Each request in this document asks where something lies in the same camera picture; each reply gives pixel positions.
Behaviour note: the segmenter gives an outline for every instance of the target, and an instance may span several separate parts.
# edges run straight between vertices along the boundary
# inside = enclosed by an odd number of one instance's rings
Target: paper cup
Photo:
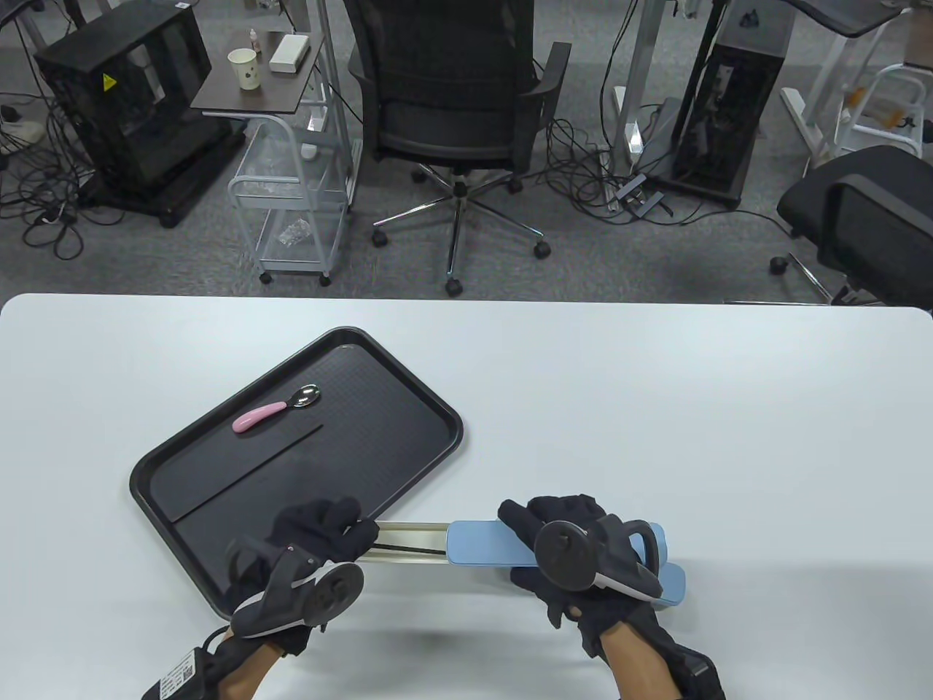
[[[227,54],[227,60],[233,66],[240,90],[255,90],[259,87],[259,63],[256,52],[252,49],[234,49]]]

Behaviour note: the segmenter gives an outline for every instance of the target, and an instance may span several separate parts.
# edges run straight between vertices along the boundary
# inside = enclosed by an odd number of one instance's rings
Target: computer case
[[[213,151],[230,151],[233,136],[242,143],[230,120],[189,108],[211,64],[187,3],[123,3],[39,51],[35,62],[96,169],[90,189],[104,194],[96,203],[169,225],[179,200],[200,194],[226,163]],[[214,165],[199,163],[205,158]],[[173,201],[160,202],[185,177]]]
[[[678,180],[727,189],[747,166],[784,65],[795,12],[781,0],[733,0],[676,152]]]

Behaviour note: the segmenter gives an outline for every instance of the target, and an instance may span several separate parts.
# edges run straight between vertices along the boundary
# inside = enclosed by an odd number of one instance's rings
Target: white box
[[[269,60],[273,73],[298,73],[301,59],[308,52],[311,39],[304,34],[286,34]]]

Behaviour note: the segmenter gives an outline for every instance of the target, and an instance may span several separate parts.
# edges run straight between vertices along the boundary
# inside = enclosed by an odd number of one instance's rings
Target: hand
[[[360,520],[360,504],[355,498],[339,501],[314,500],[280,512],[267,541],[277,547],[295,544],[318,558],[321,564],[353,562],[369,551],[379,536],[379,526],[370,519]],[[230,610],[253,594],[264,591],[272,565],[257,559],[224,594]],[[302,653],[308,646],[309,627],[299,626],[268,637],[269,643],[285,654]]]
[[[376,522],[360,520],[359,516],[359,501],[349,497],[287,508],[275,518],[269,543],[279,547],[297,544],[322,564],[328,560],[354,562],[379,537]]]
[[[546,523],[563,520],[586,530],[606,515],[606,511],[592,496],[542,496],[532,498],[525,508],[513,500],[503,501],[498,514],[499,519],[533,550],[537,533]],[[532,592],[547,604],[548,619],[555,628],[560,628],[564,616],[577,623],[583,637],[583,649],[590,656],[604,656],[601,635],[628,621],[636,613],[639,619],[646,623],[653,620],[657,625],[649,603],[617,591],[591,588],[571,593],[548,581],[539,569],[530,567],[513,568],[510,578],[512,583]]]

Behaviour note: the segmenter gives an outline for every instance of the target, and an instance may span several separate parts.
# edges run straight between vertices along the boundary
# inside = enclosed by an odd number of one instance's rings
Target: round disc on glove
[[[596,579],[596,551],[586,531],[573,523],[558,520],[542,527],[535,560],[541,573],[565,591],[585,591]]]
[[[304,604],[304,623],[327,624],[352,606],[363,592],[363,569],[357,564],[337,564],[317,580]]]

